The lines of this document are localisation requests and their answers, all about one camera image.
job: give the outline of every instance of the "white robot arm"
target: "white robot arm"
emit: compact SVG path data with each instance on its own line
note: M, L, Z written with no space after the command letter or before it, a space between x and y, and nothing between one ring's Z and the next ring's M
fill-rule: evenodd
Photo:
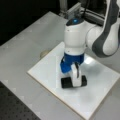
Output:
M86 46L98 57L109 57L119 47L118 39L119 6L117 0L107 0L107 12L103 27L91 24L82 17L69 20L65 27L65 52L61 61L63 73L69 78L62 78L63 88L87 85L85 76L80 72L80 64L84 62Z

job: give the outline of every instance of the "table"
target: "table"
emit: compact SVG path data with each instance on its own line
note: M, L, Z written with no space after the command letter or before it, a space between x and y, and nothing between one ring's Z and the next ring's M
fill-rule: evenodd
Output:
M85 55L81 71L86 75L88 85L74 89L62 89L61 77L64 78L65 75L60 70L60 62L64 55L64 48L64 42L61 42L33 66L28 74L78 115L89 120L117 83L120 74Z
M43 120L82 120L27 74L40 60L42 51L52 49L63 41L65 23L65 19L49 12L0 46L0 81ZM112 111L107 115L110 118L119 118L119 113L116 115L116 111L120 111L119 106L119 100L110 96L95 118L101 120L101 116L107 115L106 111Z

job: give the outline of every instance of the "gray floor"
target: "gray floor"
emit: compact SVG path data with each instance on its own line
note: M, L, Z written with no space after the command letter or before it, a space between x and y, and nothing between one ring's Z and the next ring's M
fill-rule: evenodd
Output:
M40 120L0 82L0 120Z
M40 60L40 53L64 39L66 20L49 12L22 33L0 47L0 81L42 120L81 120L71 109L33 80L27 71ZM120 72L120 49L107 59L97 58ZM93 117L95 120L120 119L120 82Z

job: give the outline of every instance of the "metal frame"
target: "metal frame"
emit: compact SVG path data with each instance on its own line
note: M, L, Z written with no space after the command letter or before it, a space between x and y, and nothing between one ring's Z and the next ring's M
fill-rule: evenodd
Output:
M67 0L59 0L60 1L60 16L65 17L68 10Z

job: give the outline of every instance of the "black cable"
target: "black cable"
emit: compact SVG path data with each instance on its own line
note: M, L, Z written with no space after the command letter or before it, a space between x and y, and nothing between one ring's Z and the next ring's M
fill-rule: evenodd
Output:
M82 15L83 18L85 17L85 13L86 13L86 10L87 10L89 4L90 4L90 0L87 0L87 1L86 1L86 4L85 4L85 10L84 10L84 13L83 13L83 15Z

